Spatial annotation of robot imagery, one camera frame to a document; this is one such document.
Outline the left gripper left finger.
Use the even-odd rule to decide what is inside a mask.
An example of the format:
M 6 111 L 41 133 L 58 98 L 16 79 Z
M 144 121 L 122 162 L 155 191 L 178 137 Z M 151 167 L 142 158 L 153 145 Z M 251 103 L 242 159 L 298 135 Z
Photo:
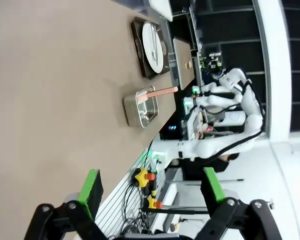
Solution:
M 100 171 L 91 169 L 75 199 L 59 207 L 50 203 L 37 206 L 24 239 L 62 240 L 66 233 L 76 232 L 83 240 L 106 240 L 95 224 L 103 192 Z

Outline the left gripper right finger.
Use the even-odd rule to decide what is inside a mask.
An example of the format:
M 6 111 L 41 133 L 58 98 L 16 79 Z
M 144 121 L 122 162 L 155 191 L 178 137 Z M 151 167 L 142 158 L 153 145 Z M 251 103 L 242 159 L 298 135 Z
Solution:
M 200 190 L 210 219 L 195 237 L 220 240 L 228 229 L 239 230 L 245 240 L 282 239 L 268 203 L 261 199 L 249 204 L 226 197 L 213 168 L 205 167 Z

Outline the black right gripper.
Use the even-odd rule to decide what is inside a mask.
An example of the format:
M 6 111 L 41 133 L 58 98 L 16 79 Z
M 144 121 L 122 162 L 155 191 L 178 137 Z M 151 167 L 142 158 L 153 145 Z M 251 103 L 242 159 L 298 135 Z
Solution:
M 218 57 L 212 58 L 208 64 L 204 62 L 208 62 L 209 57 L 202 56 L 200 60 L 203 62 L 201 64 L 202 69 L 209 69 L 211 72 L 218 72 L 221 69 L 221 61 Z

